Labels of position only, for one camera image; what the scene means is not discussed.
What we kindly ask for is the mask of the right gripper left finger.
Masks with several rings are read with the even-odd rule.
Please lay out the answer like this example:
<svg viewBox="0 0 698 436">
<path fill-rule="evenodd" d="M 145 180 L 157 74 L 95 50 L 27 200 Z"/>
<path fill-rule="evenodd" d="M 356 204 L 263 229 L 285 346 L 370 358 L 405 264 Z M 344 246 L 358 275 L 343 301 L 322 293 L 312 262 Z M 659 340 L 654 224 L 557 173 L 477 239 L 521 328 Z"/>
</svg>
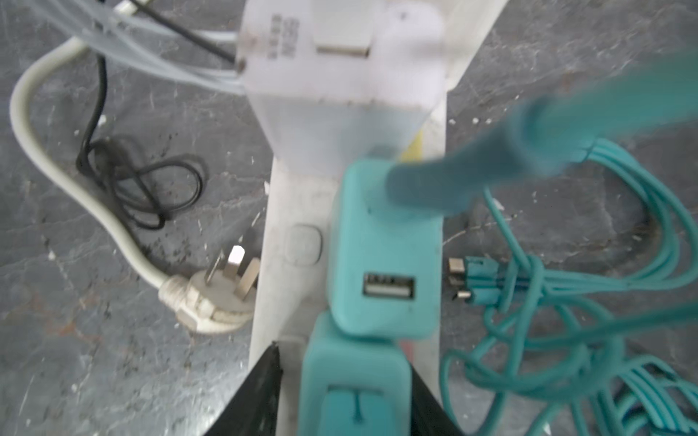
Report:
<svg viewBox="0 0 698 436">
<path fill-rule="evenodd" d="M 272 343 L 205 436 L 274 436 L 282 377 L 279 346 Z"/>
</svg>

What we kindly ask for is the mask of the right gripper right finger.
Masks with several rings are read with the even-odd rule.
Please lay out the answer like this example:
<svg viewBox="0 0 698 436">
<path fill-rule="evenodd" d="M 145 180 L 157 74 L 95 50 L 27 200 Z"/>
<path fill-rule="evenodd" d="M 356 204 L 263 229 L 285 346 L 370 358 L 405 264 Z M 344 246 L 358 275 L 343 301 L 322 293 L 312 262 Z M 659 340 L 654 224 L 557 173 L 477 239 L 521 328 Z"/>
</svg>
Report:
<svg viewBox="0 0 698 436">
<path fill-rule="evenodd" d="M 412 370 L 411 436 L 462 436 L 463 433 L 449 418 L 432 395 L 425 382 Z"/>
</svg>

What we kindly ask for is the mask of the teal charger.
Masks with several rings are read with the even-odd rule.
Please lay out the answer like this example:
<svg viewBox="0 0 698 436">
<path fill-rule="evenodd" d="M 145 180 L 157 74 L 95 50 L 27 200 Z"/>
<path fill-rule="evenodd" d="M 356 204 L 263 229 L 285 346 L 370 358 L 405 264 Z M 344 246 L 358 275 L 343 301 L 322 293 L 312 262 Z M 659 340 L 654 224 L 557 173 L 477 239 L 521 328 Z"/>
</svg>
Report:
<svg viewBox="0 0 698 436">
<path fill-rule="evenodd" d="M 431 335 L 445 216 L 463 212 L 485 188 L 551 176 L 588 159 L 607 136 L 696 114 L 697 54 L 687 52 L 518 105 L 441 158 L 353 163 L 334 201 L 326 289 L 333 320 L 356 337 Z"/>
<path fill-rule="evenodd" d="M 481 365 L 482 356 L 501 337 L 501 327 L 491 325 L 488 336 L 472 352 L 452 350 L 443 357 L 441 397 L 436 400 L 460 431 L 447 381 L 450 366 L 457 361 L 463 363 L 473 383 L 496 393 L 479 428 L 482 435 L 496 432 L 512 393 L 545 405 L 528 428 L 531 435 L 543 434 L 563 408 L 570 410 L 576 432 L 588 434 L 584 403 L 590 405 L 603 435 L 697 432 L 696 419 L 688 417 L 674 400 L 679 393 L 696 404 L 696 386 L 653 356 L 614 363 L 612 352 L 577 348 L 568 360 L 546 372 L 515 377 Z M 303 362 L 298 433 L 410 434 L 411 367 L 395 343 L 349 337 L 336 327 L 330 314 L 321 314 Z"/>
</svg>

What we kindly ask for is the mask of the white multicolour power strip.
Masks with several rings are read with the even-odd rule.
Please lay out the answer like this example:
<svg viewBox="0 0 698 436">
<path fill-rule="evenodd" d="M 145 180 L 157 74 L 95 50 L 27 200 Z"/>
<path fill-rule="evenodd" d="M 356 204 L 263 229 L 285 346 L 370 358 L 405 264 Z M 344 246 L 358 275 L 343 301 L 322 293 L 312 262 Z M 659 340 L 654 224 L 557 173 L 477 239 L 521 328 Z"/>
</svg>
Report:
<svg viewBox="0 0 698 436">
<path fill-rule="evenodd" d="M 446 95 L 458 85 L 505 8 L 502 1 L 421 2 L 434 5 L 445 21 L 445 94 L 400 156 L 415 152 L 431 157 L 445 152 Z M 63 45 L 23 73 L 10 101 L 13 132 L 34 165 L 101 223 L 142 279 L 156 288 L 161 296 L 180 296 L 185 292 L 184 278 L 161 271 L 145 258 L 112 208 L 94 197 L 50 158 L 30 123 L 29 105 L 36 89 L 54 71 L 88 49 L 92 48 L 69 35 Z M 274 156 L 261 279 L 256 288 L 256 305 L 250 314 L 253 322 L 252 362 L 260 358 L 265 345 L 287 334 L 291 328 L 308 331 L 325 302 L 328 249 L 326 245 L 320 245 L 318 259 L 304 266 L 300 263 L 299 243 L 304 235 L 318 237 L 321 241 L 327 239 L 330 207 L 340 176 L 298 173 Z"/>
</svg>

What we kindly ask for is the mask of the white charger with black cable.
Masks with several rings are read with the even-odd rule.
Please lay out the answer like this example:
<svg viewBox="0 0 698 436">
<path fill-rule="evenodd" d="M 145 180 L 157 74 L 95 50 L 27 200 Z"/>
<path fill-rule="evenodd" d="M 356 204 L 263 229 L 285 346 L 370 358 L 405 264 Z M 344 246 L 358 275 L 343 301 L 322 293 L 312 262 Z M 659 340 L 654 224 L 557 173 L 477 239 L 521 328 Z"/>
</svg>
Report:
<svg viewBox="0 0 698 436">
<path fill-rule="evenodd" d="M 99 53 L 96 54 L 96 68 L 96 104 L 76 156 L 76 170 L 98 188 L 120 221 L 147 231 L 161 230 L 176 214 L 199 201 L 205 190 L 205 178 L 191 164 L 190 156 L 175 156 L 136 167 L 118 139 L 95 138 L 108 94 L 107 60 Z M 163 170 L 182 171 L 193 178 L 193 192 L 187 199 L 179 203 L 161 201 L 145 178 Z"/>
</svg>

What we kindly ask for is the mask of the white charger adapter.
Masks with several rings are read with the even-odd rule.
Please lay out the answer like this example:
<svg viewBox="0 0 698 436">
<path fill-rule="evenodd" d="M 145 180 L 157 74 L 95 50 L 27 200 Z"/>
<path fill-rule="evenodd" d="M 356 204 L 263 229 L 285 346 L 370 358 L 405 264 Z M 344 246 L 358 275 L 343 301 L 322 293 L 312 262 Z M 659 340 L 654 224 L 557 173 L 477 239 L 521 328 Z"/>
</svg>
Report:
<svg viewBox="0 0 698 436">
<path fill-rule="evenodd" d="M 335 176 L 395 158 L 445 94 L 445 21 L 421 1 L 249 1 L 229 43 L 234 65 L 201 67 L 154 52 L 172 30 L 133 4 L 34 1 L 32 9 L 97 52 L 153 76 L 246 96 L 274 155 L 293 171 Z"/>
</svg>

